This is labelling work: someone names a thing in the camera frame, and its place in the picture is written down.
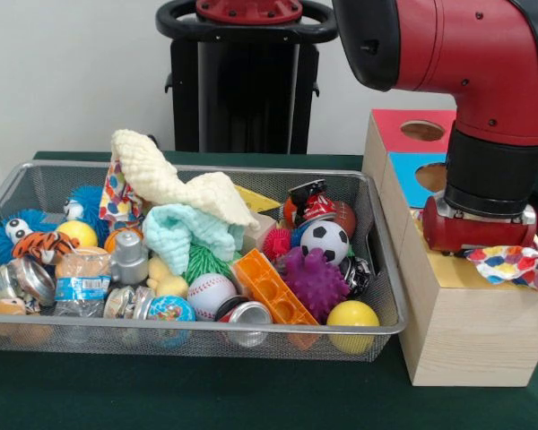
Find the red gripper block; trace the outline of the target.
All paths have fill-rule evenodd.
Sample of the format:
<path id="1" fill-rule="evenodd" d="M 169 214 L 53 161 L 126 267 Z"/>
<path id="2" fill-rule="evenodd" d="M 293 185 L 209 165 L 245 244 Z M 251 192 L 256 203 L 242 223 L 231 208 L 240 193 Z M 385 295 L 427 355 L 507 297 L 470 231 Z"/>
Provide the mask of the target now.
<path id="1" fill-rule="evenodd" d="M 429 248 L 450 254 L 497 245 L 530 246 L 537 231 L 537 215 L 530 204 L 518 217 L 493 219 L 455 209 L 443 194 L 427 199 L 421 223 Z"/>

